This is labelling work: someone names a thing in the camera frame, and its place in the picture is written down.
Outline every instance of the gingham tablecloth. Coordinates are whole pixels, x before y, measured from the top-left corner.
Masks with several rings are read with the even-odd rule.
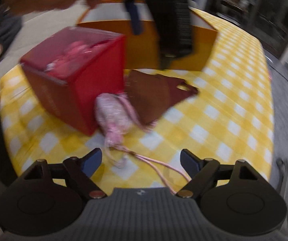
[[[151,133],[132,128],[125,136],[125,145],[178,168],[183,148],[200,158],[212,157],[222,163],[233,164],[242,158],[268,179],[273,107],[263,48],[256,38],[238,27],[205,12],[198,13],[220,32],[203,72],[143,71],[184,78],[200,89],[199,96],[169,109]],[[49,115],[39,104],[20,66],[0,80],[0,116],[18,174],[39,158],[58,163],[103,146],[104,137],[99,131],[87,137]],[[121,157],[119,152],[112,154]],[[185,185],[177,173],[159,168],[175,190]],[[108,194],[114,187],[162,186],[155,171],[133,157],[128,158],[125,168],[118,169],[104,155],[92,180]]]

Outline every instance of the red box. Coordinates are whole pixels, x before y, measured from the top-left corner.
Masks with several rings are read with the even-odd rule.
[[[71,59],[59,75],[47,72],[47,65],[76,41],[83,41],[91,49],[82,59]],[[124,91],[125,37],[103,30],[67,27],[26,53],[20,63],[43,107],[91,135],[97,128],[96,97],[104,92]]]

